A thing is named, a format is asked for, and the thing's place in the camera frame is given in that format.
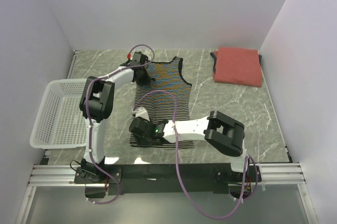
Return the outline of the black white striped tank top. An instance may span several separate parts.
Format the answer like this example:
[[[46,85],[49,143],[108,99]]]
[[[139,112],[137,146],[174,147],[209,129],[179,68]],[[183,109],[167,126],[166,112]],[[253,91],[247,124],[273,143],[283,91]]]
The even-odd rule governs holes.
[[[147,73],[152,78],[146,86],[137,86],[135,108],[144,108],[153,123],[162,120],[190,119],[189,99],[192,84],[182,75],[183,59],[174,57],[169,62],[152,62]]]

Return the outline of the red printed tank top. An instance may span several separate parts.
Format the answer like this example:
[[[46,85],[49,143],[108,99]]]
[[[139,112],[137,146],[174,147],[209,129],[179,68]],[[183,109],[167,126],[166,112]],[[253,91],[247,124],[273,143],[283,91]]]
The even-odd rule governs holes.
[[[213,80],[252,87],[262,86],[262,56],[258,50],[219,47],[210,53],[213,59]]]

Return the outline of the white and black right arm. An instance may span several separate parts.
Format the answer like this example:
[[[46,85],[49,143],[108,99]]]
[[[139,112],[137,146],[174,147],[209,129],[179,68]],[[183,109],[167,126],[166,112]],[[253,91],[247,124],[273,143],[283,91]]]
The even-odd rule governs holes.
[[[136,144],[142,147],[166,147],[172,143],[206,141],[221,154],[230,158],[231,175],[236,181],[243,181],[250,174],[244,146],[244,125],[219,112],[211,111],[209,116],[195,120],[162,120],[154,123],[144,113],[137,113],[129,131]]]

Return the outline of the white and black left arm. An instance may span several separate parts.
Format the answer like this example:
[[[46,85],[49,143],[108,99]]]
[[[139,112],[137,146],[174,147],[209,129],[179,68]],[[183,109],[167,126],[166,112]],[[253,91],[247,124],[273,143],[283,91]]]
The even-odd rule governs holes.
[[[128,60],[111,73],[88,77],[85,83],[80,110],[86,120],[87,140],[81,169],[94,183],[101,182],[104,178],[118,183],[118,180],[104,169],[104,120],[112,113],[116,89],[129,82],[136,82],[138,85],[151,82],[146,72],[146,66],[150,63],[147,59]]]

